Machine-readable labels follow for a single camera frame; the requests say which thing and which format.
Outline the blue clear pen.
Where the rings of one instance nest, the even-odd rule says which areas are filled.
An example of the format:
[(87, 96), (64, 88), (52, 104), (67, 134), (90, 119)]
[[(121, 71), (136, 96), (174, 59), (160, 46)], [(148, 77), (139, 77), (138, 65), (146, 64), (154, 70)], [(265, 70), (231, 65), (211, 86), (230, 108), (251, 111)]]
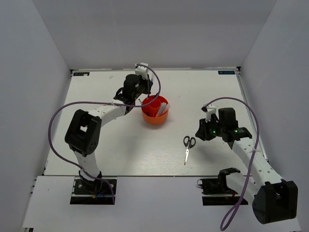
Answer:
[(147, 80), (147, 89), (146, 89), (147, 98), (149, 98), (151, 94), (151, 88), (153, 86), (153, 78), (154, 78), (154, 75), (152, 74), (152, 76), (148, 77), (148, 80)]

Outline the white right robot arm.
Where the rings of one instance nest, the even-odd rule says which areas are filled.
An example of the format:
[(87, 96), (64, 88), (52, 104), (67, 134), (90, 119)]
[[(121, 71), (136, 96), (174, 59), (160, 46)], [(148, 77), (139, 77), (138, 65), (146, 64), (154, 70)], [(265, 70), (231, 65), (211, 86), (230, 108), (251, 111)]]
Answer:
[(294, 181), (285, 181), (254, 148), (255, 141), (245, 127), (239, 127), (233, 108), (202, 107), (206, 117), (199, 121), (196, 137), (210, 141), (220, 137), (250, 170), (243, 196), (253, 208), (261, 224), (294, 219), (297, 212), (298, 188)]

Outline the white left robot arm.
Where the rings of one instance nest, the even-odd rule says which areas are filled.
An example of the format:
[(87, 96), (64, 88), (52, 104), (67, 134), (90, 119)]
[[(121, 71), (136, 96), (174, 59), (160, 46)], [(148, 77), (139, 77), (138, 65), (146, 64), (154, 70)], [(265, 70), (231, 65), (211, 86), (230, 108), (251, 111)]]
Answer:
[(118, 89), (114, 103), (118, 105), (103, 105), (84, 111), (77, 110), (67, 133), (65, 142), (74, 152), (78, 164), (81, 166), (79, 175), (85, 182), (85, 187), (92, 193), (101, 190), (102, 177), (95, 157), (95, 150), (98, 146), (100, 130), (110, 121), (128, 114), (135, 106), (136, 99), (141, 94), (150, 94), (153, 81), (148, 74), (129, 74), (126, 76), (124, 85)]

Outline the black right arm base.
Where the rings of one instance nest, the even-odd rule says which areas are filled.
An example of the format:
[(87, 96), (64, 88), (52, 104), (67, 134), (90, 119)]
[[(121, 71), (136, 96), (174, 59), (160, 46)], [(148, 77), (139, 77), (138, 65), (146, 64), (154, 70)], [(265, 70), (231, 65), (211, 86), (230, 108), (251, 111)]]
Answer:
[(199, 179), (197, 186), (202, 190), (203, 206), (234, 206), (239, 200), (239, 195), (229, 188), (224, 190), (217, 178)]

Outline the black handled scissors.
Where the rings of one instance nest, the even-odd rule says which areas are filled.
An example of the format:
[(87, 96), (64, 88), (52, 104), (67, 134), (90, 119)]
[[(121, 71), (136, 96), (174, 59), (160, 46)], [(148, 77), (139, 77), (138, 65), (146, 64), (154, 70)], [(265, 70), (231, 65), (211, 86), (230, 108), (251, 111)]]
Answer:
[(196, 139), (195, 137), (185, 136), (183, 139), (183, 144), (186, 147), (185, 158), (184, 158), (184, 165), (186, 165), (189, 156), (189, 150), (195, 146)]

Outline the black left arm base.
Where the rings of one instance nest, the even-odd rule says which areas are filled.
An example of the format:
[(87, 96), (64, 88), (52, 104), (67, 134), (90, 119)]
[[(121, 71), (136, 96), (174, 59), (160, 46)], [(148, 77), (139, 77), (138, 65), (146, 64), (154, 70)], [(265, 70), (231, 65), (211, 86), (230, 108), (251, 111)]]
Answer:
[(117, 179), (106, 179), (112, 187), (99, 180), (88, 181), (75, 178), (70, 197), (71, 205), (114, 205)]

